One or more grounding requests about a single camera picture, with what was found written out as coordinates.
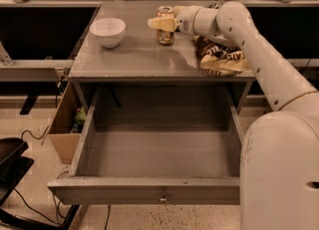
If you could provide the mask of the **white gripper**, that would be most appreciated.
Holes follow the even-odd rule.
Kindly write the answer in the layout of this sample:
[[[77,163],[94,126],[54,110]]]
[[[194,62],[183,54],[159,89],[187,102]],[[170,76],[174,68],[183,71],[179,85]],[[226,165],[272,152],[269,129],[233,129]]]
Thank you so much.
[[[178,29],[188,35],[194,35],[194,19],[200,6],[174,6],[174,17],[154,17],[148,20],[151,29],[174,32]]]

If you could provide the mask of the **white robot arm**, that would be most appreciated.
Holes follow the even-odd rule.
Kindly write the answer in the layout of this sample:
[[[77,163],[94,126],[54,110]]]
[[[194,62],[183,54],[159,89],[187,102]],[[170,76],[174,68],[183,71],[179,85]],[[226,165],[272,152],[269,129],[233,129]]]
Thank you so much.
[[[319,230],[318,90],[260,34],[242,3],[174,11],[149,27],[239,48],[268,104],[241,148],[240,230]]]

